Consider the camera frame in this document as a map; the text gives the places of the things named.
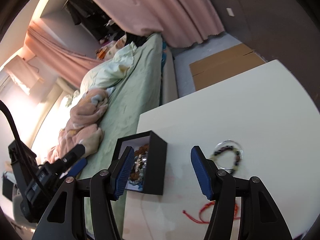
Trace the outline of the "black jewelry box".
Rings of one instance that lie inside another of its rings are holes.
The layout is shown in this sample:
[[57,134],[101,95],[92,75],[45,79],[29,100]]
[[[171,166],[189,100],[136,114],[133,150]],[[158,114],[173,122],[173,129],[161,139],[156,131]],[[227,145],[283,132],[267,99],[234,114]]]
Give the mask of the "black jewelry box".
[[112,159],[116,160],[125,148],[134,151],[134,163],[125,189],[161,196],[164,189],[167,142],[153,131],[117,139]]

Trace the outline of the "pink fleece blanket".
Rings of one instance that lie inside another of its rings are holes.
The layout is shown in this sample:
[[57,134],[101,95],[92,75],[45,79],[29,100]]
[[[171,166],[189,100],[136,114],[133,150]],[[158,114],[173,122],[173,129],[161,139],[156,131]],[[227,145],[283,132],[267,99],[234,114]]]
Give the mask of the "pink fleece blanket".
[[98,127],[98,121],[108,108],[107,90],[93,88],[84,93],[78,103],[71,108],[70,118],[61,129],[58,143],[47,155],[47,161],[53,163],[62,159],[76,145],[85,147],[83,158],[95,154],[103,140],[104,132]]

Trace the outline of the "pale green pillow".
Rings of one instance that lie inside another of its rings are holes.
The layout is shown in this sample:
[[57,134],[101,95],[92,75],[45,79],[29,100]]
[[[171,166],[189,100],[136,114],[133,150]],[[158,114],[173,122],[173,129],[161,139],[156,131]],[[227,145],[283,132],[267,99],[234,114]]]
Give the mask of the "pale green pillow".
[[93,88],[109,88],[124,79],[133,66],[136,45],[129,45],[117,51],[114,57],[91,69],[83,78],[80,85],[80,94]]

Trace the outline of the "green bed sheet mattress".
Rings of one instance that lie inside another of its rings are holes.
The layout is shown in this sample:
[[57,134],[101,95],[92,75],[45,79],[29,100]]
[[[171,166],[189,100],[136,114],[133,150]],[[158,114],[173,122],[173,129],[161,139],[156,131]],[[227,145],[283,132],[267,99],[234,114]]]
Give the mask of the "green bed sheet mattress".
[[161,35],[152,34],[142,46],[129,44],[104,62],[105,66],[128,66],[129,69],[109,97],[108,109],[99,124],[104,138],[97,153],[89,156],[79,179],[91,178],[108,168],[117,140],[135,134],[140,115],[159,106],[162,53]]

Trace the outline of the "pink curtain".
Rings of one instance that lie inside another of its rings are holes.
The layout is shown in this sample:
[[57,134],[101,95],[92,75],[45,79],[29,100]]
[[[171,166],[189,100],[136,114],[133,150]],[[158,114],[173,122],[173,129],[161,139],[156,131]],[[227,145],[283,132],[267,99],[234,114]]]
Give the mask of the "pink curtain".
[[210,0],[93,0],[127,33],[160,33],[168,45],[187,48],[224,32]]

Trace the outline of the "white wall socket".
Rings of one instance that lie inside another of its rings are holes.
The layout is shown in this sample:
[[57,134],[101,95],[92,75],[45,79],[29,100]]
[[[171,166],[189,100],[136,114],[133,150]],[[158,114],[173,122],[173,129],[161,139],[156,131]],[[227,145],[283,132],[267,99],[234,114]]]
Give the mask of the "white wall socket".
[[231,8],[226,8],[226,10],[227,10],[227,13],[228,13],[229,16],[231,16],[231,17],[234,17],[234,16],[235,16],[235,15],[234,15],[234,12],[232,11]]

